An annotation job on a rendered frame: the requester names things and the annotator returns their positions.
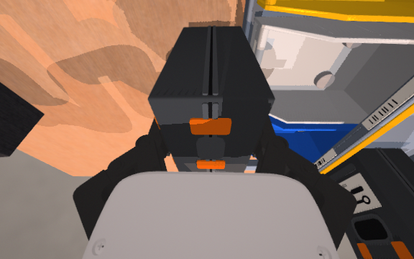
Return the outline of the orange flat bar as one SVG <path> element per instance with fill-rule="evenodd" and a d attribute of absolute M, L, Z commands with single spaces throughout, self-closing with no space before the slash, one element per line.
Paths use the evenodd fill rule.
<path fill-rule="evenodd" d="M 404 119 L 406 119 L 407 117 L 409 117 L 412 113 L 414 113 L 414 103 L 412 105 L 410 105 L 407 109 L 405 109 L 403 112 L 401 112 L 400 114 L 398 114 L 395 118 L 393 118 L 392 120 L 390 120 L 383 127 L 381 127 L 380 129 L 378 129 L 375 133 L 373 133 L 372 135 L 370 135 L 367 139 L 365 139 L 364 141 L 362 141 L 361 143 L 359 143 L 356 147 L 354 147 L 349 152 L 347 152 L 345 155 L 341 156 L 338 160 L 336 160 L 335 162 L 333 162 L 332 164 L 330 164 L 327 168 L 323 169 L 320 173 L 322 174 L 322 173 L 329 172 L 331 169 L 335 168 L 337 165 L 339 165 L 340 163 L 344 162 L 346 159 L 348 159 L 353 154 L 355 154 L 358 151 L 360 151 L 362 148 L 364 148 L 365 146 L 367 146 L 369 143 L 373 142 L 378 137 L 380 137 L 381 135 L 383 135 L 384 133 L 386 133 L 388 130 L 392 129 L 395 125 L 399 124 L 401 121 L 403 121 Z"/>

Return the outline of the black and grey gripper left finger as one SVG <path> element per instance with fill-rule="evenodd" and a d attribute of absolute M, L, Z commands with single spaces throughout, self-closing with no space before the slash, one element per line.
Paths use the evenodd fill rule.
<path fill-rule="evenodd" d="M 114 187 L 136 173 L 167 171 L 166 156 L 170 156 L 170 151 L 154 118 L 148 135 L 139 137 L 135 147 L 111 161 L 106 170 L 74 191 L 73 200 L 88 241 Z"/>

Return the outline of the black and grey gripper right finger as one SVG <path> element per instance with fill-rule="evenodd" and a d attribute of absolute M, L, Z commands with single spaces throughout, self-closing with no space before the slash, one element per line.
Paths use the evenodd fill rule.
<path fill-rule="evenodd" d="M 252 157 L 258 159 L 255 173 L 287 176 L 301 182 L 310 191 L 337 251 L 357 206 L 354 195 L 291 150 L 288 141 L 275 134 L 269 115 Z"/>

